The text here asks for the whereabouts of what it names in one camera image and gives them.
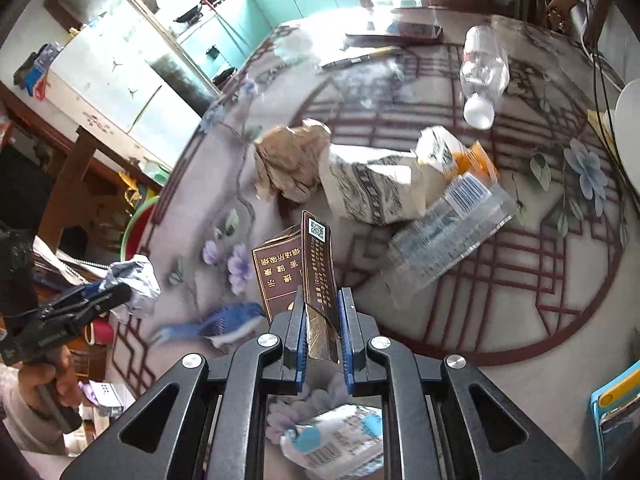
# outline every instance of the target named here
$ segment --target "human hand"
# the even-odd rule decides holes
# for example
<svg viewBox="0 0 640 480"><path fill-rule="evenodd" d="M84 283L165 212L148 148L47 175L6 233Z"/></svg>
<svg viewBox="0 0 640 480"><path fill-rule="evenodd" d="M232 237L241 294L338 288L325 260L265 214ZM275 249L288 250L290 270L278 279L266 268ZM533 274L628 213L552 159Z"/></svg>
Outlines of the human hand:
<svg viewBox="0 0 640 480"><path fill-rule="evenodd" d="M78 407L82 402L82 393L78 386L78 377L71 352L66 346L63 346L60 351L60 363L57 370L53 365L46 363L24 365L21 368L18 373L18 389L22 400L38 413L50 415L36 386L49 384L53 380L55 380L60 405Z"/></svg>

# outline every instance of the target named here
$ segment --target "person's arm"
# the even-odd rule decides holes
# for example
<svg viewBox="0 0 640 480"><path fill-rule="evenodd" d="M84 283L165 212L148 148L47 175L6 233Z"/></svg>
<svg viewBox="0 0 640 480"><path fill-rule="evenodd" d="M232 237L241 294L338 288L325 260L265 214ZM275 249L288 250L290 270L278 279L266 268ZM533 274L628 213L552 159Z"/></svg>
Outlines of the person's arm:
<svg viewBox="0 0 640 480"><path fill-rule="evenodd" d="M36 390L39 384L56 381L56 389L63 406L79 406L82 394L73 359L67 348L61 353L58 371L47 364L24 366L17 381L0 392L6 419L4 425L14 442L22 450L46 454L66 454L62 431Z"/></svg>

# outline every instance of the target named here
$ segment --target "blue bird print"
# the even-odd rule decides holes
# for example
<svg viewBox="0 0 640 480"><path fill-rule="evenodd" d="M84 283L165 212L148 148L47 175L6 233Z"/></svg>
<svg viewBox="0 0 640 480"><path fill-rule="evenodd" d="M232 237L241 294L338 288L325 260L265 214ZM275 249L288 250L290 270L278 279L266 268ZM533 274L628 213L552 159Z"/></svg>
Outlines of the blue bird print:
<svg viewBox="0 0 640 480"><path fill-rule="evenodd" d="M266 314L258 303L233 303L212 312L202 323L165 326L154 334L150 344L153 348L168 341L206 338L220 348L253 332L263 317Z"/></svg>

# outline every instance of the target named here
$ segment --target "triangular cutout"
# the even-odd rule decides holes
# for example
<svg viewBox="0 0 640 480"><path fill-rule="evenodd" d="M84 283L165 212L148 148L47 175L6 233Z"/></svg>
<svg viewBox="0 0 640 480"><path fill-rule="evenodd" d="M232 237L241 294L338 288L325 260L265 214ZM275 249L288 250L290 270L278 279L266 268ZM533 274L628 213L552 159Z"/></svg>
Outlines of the triangular cutout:
<svg viewBox="0 0 640 480"><path fill-rule="evenodd" d="M179 391L177 384L168 384L122 431L120 440L147 453L158 449L160 437Z"/></svg>
<svg viewBox="0 0 640 480"><path fill-rule="evenodd" d="M524 443L524 430L480 386L473 384L469 393L491 451L500 453Z"/></svg>

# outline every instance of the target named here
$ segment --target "silver screw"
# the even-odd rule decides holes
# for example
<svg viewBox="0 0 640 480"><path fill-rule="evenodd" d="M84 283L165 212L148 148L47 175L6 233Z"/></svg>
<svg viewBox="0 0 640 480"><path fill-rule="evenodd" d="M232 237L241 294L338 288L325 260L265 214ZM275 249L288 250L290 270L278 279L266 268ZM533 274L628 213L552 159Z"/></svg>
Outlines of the silver screw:
<svg viewBox="0 0 640 480"><path fill-rule="evenodd" d="M391 346L391 339L383 335L375 336L375 338L371 340L371 346L377 350L384 350Z"/></svg>
<svg viewBox="0 0 640 480"><path fill-rule="evenodd" d="M464 368L466 365L466 359L461 355L450 355L447 357L447 366L449 368L453 368L454 370L460 370L460 368Z"/></svg>
<svg viewBox="0 0 640 480"><path fill-rule="evenodd" d="M182 358L182 366L185 368L197 368L202 364L202 357L198 354L188 354Z"/></svg>
<svg viewBox="0 0 640 480"><path fill-rule="evenodd" d="M258 345L270 348L278 344L278 336L275 334L262 334L258 338Z"/></svg>

